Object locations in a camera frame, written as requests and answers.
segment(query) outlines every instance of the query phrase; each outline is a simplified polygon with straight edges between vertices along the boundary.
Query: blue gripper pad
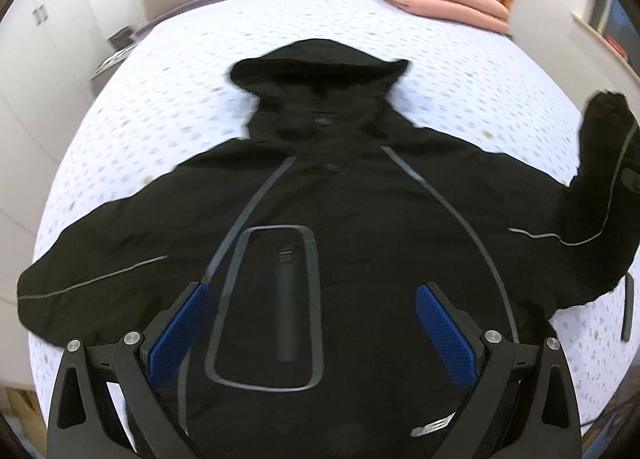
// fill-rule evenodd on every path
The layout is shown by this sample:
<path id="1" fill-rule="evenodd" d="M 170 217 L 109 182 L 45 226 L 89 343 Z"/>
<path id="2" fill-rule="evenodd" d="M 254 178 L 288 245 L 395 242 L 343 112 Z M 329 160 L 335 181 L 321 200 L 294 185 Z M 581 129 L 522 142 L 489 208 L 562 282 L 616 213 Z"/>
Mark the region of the blue gripper pad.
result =
<path id="1" fill-rule="evenodd" d="M 198 285 L 148 355 L 146 379 L 155 390 L 174 381 L 180 364 L 210 312 L 209 288 Z"/>
<path id="2" fill-rule="evenodd" d="M 452 381 L 472 391 L 478 382 L 476 354 L 430 289 L 415 292 L 415 312 Z"/>

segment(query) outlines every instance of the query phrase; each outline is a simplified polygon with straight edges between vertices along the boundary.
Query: black hoodie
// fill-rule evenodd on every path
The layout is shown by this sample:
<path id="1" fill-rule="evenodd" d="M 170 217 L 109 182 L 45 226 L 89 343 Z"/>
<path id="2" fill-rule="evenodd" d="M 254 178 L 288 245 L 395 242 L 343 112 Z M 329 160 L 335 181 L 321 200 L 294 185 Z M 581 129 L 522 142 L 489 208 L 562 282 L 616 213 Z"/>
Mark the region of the black hoodie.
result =
<path id="1" fill-rule="evenodd" d="M 238 62 L 232 81 L 260 98 L 250 139 L 64 230 L 20 277 L 20 320 L 55 345 L 110 343 L 202 280 L 212 317 L 181 381 L 203 452 L 423 455 L 438 433 L 412 429 L 465 393 L 416 288 L 435 282 L 483 330 L 541 343 L 557 309 L 612 290 L 633 261 L 640 137 L 624 97 L 598 94 L 565 187 L 414 128 L 385 100 L 407 65 L 319 39 Z M 162 393 L 178 412 L 175 388 Z"/>

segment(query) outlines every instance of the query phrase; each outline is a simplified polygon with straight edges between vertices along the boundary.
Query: window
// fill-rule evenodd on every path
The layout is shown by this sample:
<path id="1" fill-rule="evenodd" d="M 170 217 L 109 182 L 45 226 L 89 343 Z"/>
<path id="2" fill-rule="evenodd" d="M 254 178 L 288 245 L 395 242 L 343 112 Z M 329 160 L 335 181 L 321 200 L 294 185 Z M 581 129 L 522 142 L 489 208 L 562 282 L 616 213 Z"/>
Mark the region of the window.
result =
<path id="1" fill-rule="evenodd" d="M 640 75 L 640 35 L 618 0 L 594 0 L 589 25 Z"/>

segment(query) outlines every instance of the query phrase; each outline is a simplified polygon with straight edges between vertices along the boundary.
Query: mattress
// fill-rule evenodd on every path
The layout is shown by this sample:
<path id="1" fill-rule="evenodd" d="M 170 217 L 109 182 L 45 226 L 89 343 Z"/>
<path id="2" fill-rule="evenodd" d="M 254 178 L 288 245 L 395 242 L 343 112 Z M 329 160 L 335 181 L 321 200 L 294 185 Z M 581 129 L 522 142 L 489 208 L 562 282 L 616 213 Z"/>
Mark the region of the mattress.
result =
<path id="1" fill-rule="evenodd" d="M 254 98 L 229 82 L 229 68 L 305 38 L 410 60 L 389 99 L 415 126 L 508 153 L 564 184 L 575 174 L 580 112 L 506 36 L 412 16 L 383 0 L 226 0 L 157 25 L 109 81 L 60 165 L 34 258 L 100 204 L 130 196 L 188 157 L 246 135 Z M 639 262 L 630 270 L 636 277 Z M 631 341 L 620 341 L 623 305 L 620 285 L 552 319 L 582 421 L 599 415 L 638 349 L 637 324 Z M 639 308 L 636 294 L 634 320 Z M 47 417 L 62 352 L 34 335 L 30 351 Z M 121 394 L 114 392 L 122 413 Z"/>

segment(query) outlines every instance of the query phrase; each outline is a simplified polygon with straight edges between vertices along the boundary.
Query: window sill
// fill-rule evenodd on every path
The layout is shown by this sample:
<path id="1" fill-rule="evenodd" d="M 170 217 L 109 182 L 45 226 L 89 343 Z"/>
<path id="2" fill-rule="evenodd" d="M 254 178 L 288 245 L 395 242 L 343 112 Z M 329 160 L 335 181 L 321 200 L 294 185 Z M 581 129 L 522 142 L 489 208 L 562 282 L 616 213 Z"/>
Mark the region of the window sill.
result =
<path id="1" fill-rule="evenodd" d="M 636 84 L 640 86 L 640 76 L 638 76 L 638 74 L 632 69 L 631 65 L 629 65 L 626 62 L 626 60 L 622 56 L 620 56 L 620 54 L 618 54 L 618 51 L 616 51 L 611 45 L 609 45 L 609 42 L 607 42 L 600 33 L 598 33 L 593 27 L 591 27 L 583 19 L 581 19 L 575 13 L 571 13 L 571 15 L 574 17 L 574 20 L 579 25 L 581 25 L 584 29 L 586 29 L 588 32 L 590 32 L 592 35 L 598 38 L 598 40 L 609 50 L 611 55 L 616 57 L 616 60 L 618 60 L 618 62 L 628 71 L 629 74 L 631 74 L 633 79 L 636 81 Z"/>

